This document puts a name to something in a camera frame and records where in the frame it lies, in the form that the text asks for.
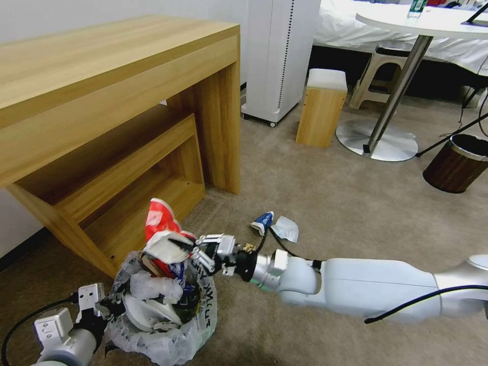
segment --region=brown trash can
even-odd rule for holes
[[[488,141],[475,136],[451,136],[429,166],[423,178],[448,193],[462,193],[488,167]]]

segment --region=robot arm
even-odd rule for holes
[[[366,323],[385,318],[387,312],[391,313],[388,319],[397,322],[467,316],[488,303],[488,255],[472,256],[453,269],[430,273],[394,260],[318,262],[289,257],[282,250],[265,256],[242,250],[233,236],[223,234],[201,237],[197,244],[202,243],[212,258],[214,273],[222,268],[227,276],[236,273],[244,281],[277,292],[284,303],[326,308],[362,317]]]
[[[366,323],[386,317],[415,322],[440,315],[467,316],[488,303],[488,255],[472,256],[453,269],[429,273],[394,260],[320,262],[289,257],[279,249],[261,255],[224,234],[202,236],[191,248],[174,238],[164,245],[184,248],[211,276],[220,270],[225,276],[239,275],[263,290],[277,292],[284,303],[326,308],[361,317]],[[36,365],[87,366],[100,345],[106,319],[124,311],[120,304],[100,306],[104,302],[101,284],[81,287],[78,294],[80,314],[74,326],[66,308],[35,321],[44,346]],[[99,309],[107,311],[102,314]]]

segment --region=wooden stool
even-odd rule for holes
[[[295,142],[328,147],[346,95],[344,71],[311,69]]]
[[[405,66],[409,53],[409,51],[376,47],[361,78],[357,81],[351,100],[349,101],[349,107],[359,109],[361,103],[365,100],[386,103],[390,96],[389,91],[400,76],[400,72],[403,66]],[[398,65],[392,79],[390,81],[375,79],[376,72],[385,64]],[[372,91],[370,90],[370,86],[383,87],[386,92]]]

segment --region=wooden desk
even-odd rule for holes
[[[238,193],[239,42],[235,24],[146,16],[0,46],[0,187],[114,276],[148,197],[178,219],[201,199],[200,154]]]

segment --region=round table base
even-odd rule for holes
[[[338,125],[335,136],[347,149],[374,160],[404,161],[413,158],[418,152],[418,145],[413,134],[388,126],[373,153],[365,154],[362,146],[368,143],[375,123],[375,121],[367,119],[350,120]]]

